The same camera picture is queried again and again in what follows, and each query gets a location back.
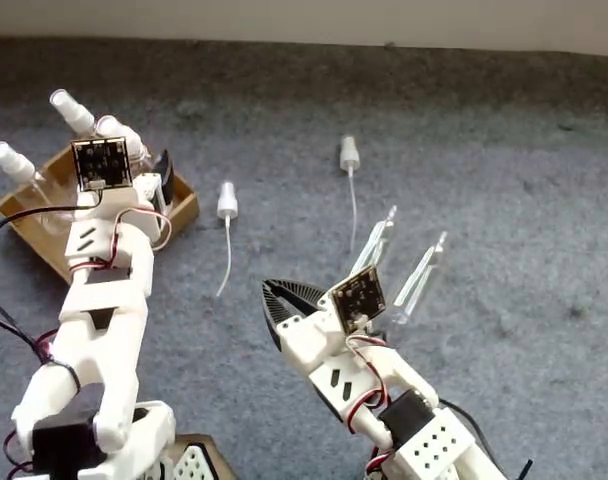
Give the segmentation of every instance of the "robotic hand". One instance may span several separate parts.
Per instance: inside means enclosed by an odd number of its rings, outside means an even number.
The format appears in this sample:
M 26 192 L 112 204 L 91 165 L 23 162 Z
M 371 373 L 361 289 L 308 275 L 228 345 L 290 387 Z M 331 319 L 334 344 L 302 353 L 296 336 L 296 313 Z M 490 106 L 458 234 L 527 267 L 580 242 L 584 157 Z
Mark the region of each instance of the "robotic hand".
M 337 419 L 373 441 L 368 478 L 507 480 L 451 409 L 440 406 L 435 389 L 374 336 L 372 319 L 385 310 L 375 265 L 390 240 L 394 214 L 392 209 L 378 222 L 350 276 L 330 290 L 287 280 L 263 283 L 273 341 Z M 416 307 L 444 238 L 427 250 L 395 297 L 393 323 L 405 323 Z M 392 399 L 391 388 L 402 393 Z
M 12 415 L 32 459 L 31 478 L 184 478 L 189 469 L 174 471 L 164 454 L 175 440 L 173 411 L 159 401 L 136 403 L 152 245 L 164 222 L 171 233 L 160 175 L 131 181 L 123 138 L 72 145 L 78 204 L 96 207 L 76 212 L 66 247 L 73 281 L 49 345 L 51 361 L 33 375 Z M 99 410 L 65 410 L 93 383 L 104 385 Z

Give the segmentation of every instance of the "circuit board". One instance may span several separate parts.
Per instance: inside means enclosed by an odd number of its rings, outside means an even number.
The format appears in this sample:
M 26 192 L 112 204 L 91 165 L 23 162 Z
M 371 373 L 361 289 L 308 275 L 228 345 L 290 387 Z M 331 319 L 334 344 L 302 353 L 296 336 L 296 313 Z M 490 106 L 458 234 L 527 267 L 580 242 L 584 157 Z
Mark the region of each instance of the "circuit board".
M 373 265 L 335 287 L 331 291 L 331 299 L 347 334 L 356 330 L 355 322 L 362 316 L 370 320 L 386 309 L 382 287 Z
M 78 140 L 71 148 L 82 192 L 132 185 L 124 137 Z

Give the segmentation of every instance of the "cardboard box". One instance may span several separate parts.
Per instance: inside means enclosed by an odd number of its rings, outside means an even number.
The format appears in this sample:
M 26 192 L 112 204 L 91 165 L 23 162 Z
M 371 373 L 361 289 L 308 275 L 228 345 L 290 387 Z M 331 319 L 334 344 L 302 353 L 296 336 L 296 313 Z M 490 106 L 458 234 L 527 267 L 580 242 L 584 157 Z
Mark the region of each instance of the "cardboard box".
M 75 165 L 73 163 L 71 148 L 67 147 L 55 155 L 44 165 L 42 170 L 48 171 L 62 184 L 66 184 L 67 181 L 74 178 Z M 26 209 L 18 200 L 18 195 L 21 194 L 23 188 L 28 187 L 20 187 L 0 200 L 0 212 L 2 215 L 9 217 Z M 173 210 L 169 215 L 173 224 L 171 240 L 198 215 L 197 192 L 176 173 Z M 23 218 L 11 223 L 11 227 L 53 270 L 66 282 L 70 283 L 71 278 L 68 272 L 68 265 L 64 259 L 66 236 L 52 237 L 48 235 L 36 217 Z

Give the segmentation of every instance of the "white wall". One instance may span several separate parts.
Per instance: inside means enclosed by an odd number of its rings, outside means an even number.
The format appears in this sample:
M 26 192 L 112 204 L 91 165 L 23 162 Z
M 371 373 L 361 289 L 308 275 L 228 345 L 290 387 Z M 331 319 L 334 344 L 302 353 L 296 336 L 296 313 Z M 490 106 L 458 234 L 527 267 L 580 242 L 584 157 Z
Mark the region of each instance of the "white wall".
M 0 0 L 0 35 L 608 55 L 608 0 Z

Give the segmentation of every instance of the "black wire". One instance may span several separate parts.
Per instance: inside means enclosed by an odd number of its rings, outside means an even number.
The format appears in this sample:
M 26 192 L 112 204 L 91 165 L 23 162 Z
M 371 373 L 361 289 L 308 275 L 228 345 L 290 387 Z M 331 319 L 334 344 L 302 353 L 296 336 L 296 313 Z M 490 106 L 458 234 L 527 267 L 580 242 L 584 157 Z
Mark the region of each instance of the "black wire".
M 0 220 L 0 230 L 4 228 L 11 222 L 15 220 L 19 220 L 20 218 L 28 217 L 30 215 L 39 215 L 40 213 L 49 213 L 49 212 L 76 212 L 78 210 L 92 210 L 96 207 L 99 207 L 100 203 L 102 203 L 102 191 L 98 191 L 98 199 L 95 205 L 60 205 L 60 206 L 51 206 L 51 207 L 39 207 L 39 208 L 31 208 L 29 210 L 23 210 L 21 212 L 17 212 L 10 217 L 6 217 Z
M 11 333 L 12 335 L 15 335 L 17 338 L 19 338 L 24 343 L 26 343 L 31 348 L 31 350 L 33 350 L 34 352 L 36 351 L 35 344 L 30 339 L 27 339 L 22 334 L 20 334 L 20 332 L 18 332 L 11 325 L 8 325 L 7 323 L 4 323 L 2 320 L 0 320 L 0 328 L 3 328 L 4 330 Z
M 517 480 L 524 480 L 526 478 L 526 475 L 528 475 L 528 472 L 531 470 L 532 466 L 533 466 L 533 460 L 531 460 L 529 458 L 528 461 L 526 462 L 526 465 L 524 465 L 522 472 L 517 477 Z
M 97 203 L 95 205 L 63 205 L 63 206 L 39 207 L 39 208 L 31 208 L 29 210 L 23 210 L 21 212 L 15 213 L 9 217 L 6 217 L 6 218 L 0 220 L 0 230 L 2 228 L 4 228 L 6 225 L 8 225 L 9 223 L 19 220 L 21 218 L 28 217 L 30 215 L 38 215 L 40 213 L 49 213 L 49 212 L 76 212 L 79 210 L 92 210 L 94 208 L 97 208 L 102 203 L 102 191 L 101 190 L 98 191 L 97 196 L 98 196 Z M 37 342 L 33 338 L 31 338 L 31 336 L 28 335 L 24 330 L 22 330 L 22 328 L 18 325 L 17 321 L 13 318 L 13 316 L 11 314 L 9 314 L 1 305 L 0 305 L 0 315 L 2 317 L 4 317 L 6 319 L 6 321 L 8 322 L 8 323 L 4 323 L 3 321 L 0 320 L 0 328 L 6 330 L 9 333 L 12 333 L 16 337 L 18 337 L 22 341 L 24 341 L 27 345 L 29 345 L 29 347 L 31 347 L 31 350 L 33 350 L 35 355 L 37 355 L 37 357 L 40 359 L 40 363 L 42 363 L 42 365 L 44 365 L 46 363 L 53 363 L 55 365 L 59 365 L 61 367 L 66 368 L 69 371 L 69 373 L 71 374 L 71 376 L 73 377 L 73 381 L 75 382 L 77 392 L 79 393 L 79 391 L 81 389 L 80 379 L 77 375 L 77 372 L 75 372 L 75 369 L 72 366 L 68 365 L 67 363 L 55 360 L 52 356 L 45 355 L 43 352 L 41 352 Z
M 18 462 L 17 460 L 15 460 L 11 456 L 10 452 L 8 451 L 8 448 L 9 448 L 9 445 L 11 444 L 11 441 L 16 436 L 17 436 L 17 430 L 13 430 L 4 439 L 4 443 L 2 444 L 2 450 L 4 451 L 4 456 L 11 463 L 11 465 L 13 465 L 14 467 L 19 467 L 20 470 L 22 470 L 23 472 L 30 473 L 30 469 L 27 468 L 28 466 L 26 465 L 26 462 Z
M 46 363 L 52 363 L 53 365 L 58 365 L 60 367 L 64 367 L 66 370 L 68 370 L 68 373 L 71 374 L 71 377 L 73 378 L 73 381 L 75 382 L 75 388 L 77 389 L 77 393 L 80 393 L 80 390 L 82 390 L 82 382 L 80 382 L 80 377 L 78 377 L 77 372 L 75 371 L 75 369 L 69 365 L 68 363 L 62 362 L 60 360 L 56 360 L 55 358 L 53 358 L 53 356 L 49 356 L 47 358 Z
M 30 347 L 31 350 L 33 350 L 33 353 L 35 353 L 35 355 L 38 356 L 38 358 L 41 359 L 40 353 L 37 349 L 37 346 L 35 345 L 35 341 L 31 338 L 31 336 L 26 333 L 24 330 L 22 330 L 22 328 L 17 324 L 17 321 L 13 318 L 13 316 L 8 313 L 4 308 L 2 308 L 2 306 L 0 305 L 0 315 L 2 317 L 4 317 L 4 319 L 6 319 L 6 326 L 11 327 L 14 331 L 11 332 L 13 333 L 13 335 L 16 335 L 17 337 L 21 338 L 25 343 L 27 343 Z
M 482 432 L 482 428 L 478 425 L 478 423 L 475 421 L 473 416 L 470 413 L 468 413 L 466 410 L 464 410 L 462 407 L 460 407 L 452 402 L 449 402 L 448 400 L 445 400 L 443 398 L 440 398 L 440 403 L 443 403 L 451 410 L 455 410 L 457 413 L 459 413 L 461 416 L 463 416 L 466 419 L 466 421 L 468 421 L 468 423 L 471 424 L 471 427 L 473 427 L 473 430 L 475 430 L 477 437 L 480 439 L 480 443 L 484 447 L 484 450 L 486 450 L 488 457 L 491 459 L 491 462 L 493 462 L 495 464 L 495 466 L 497 467 L 497 469 L 500 472 L 502 472 L 502 475 L 504 475 L 506 477 L 506 473 L 504 473 L 504 469 L 500 466 L 499 462 L 497 461 L 497 457 L 493 453 L 493 449 L 491 448 L 491 445 L 489 444 L 488 440 L 486 439 L 484 432 Z
M 25 469 L 32 466 L 33 462 L 24 462 L 21 465 L 18 465 L 16 467 L 13 467 L 11 469 L 10 472 L 8 472 L 8 475 L 6 476 L 6 480 L 13 480 L 15 478 L 15 475 L 17 475 L 20 471 L 26 471 Z

